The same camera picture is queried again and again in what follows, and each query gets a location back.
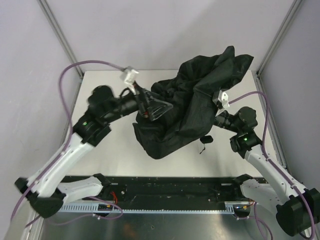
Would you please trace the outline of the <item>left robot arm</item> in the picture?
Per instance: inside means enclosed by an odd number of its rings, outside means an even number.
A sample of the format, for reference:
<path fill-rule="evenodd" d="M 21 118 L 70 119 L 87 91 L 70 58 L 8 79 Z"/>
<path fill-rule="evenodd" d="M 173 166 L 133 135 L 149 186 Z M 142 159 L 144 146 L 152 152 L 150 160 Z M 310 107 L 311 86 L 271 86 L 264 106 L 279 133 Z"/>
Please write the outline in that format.
<path fill-rule="evenodd" d="M 67 137 L 66 144 L 44 167 L 29 178 L 20 177 L 15 186 L 30 206 L 44 219 L 63 206 L 85 198 L 102 197 L 111 190 L 111 182 L 101 173 L 83 180 L 62 182 L 69 170 L 92 151 L 110 132 L 110 124 L 138 112 L 155 121 L 173 108 L 156 94 L 138 85 L 136 92 L 115 97 L 107 85 L 96 87 L 87 99 L 88 107 Z"/>

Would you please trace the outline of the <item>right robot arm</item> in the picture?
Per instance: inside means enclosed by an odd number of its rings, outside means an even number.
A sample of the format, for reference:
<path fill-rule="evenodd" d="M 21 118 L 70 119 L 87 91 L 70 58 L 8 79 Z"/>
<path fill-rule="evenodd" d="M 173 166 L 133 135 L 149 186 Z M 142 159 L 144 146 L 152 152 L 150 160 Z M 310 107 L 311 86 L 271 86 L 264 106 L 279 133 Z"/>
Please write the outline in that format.
<path fill-rule="evenodd" d="M 235 115 L 227 111 L 219 114 L 214 125 L 235 133 L 230 138 L 231 149 L 251 164 L 267 181 L 258 183 L 249 175 L 237 178 L 243 196 L 275 215 L 281 229 L 289 236 L 311 229 L 314 237 L 320 222 L 320 193 L 316 188 L 308 189 L 290 175 L 277 161 L 272 160 L 265 143 L 255 133 L 258 125 L 256 111 L 242 107 Z"/>

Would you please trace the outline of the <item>black folding umbrella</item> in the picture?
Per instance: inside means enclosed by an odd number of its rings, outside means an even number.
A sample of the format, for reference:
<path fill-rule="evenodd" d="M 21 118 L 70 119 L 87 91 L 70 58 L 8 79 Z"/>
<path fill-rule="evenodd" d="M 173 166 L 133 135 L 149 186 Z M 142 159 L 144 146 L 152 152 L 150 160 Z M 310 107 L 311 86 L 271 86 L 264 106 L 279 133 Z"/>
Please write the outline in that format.
<path fill-rule="evenodd" d="M 176 77 L 155 82 L 150 91 L 173 107 L 155 121 L 136 116 L 135 137 L 146 153 L 159 160 L 208 134 L 217 112 L 214 94 L 240 83 L 253 59 L 228 46 L 218 55 L 198 55 L 182 63 Z"/>

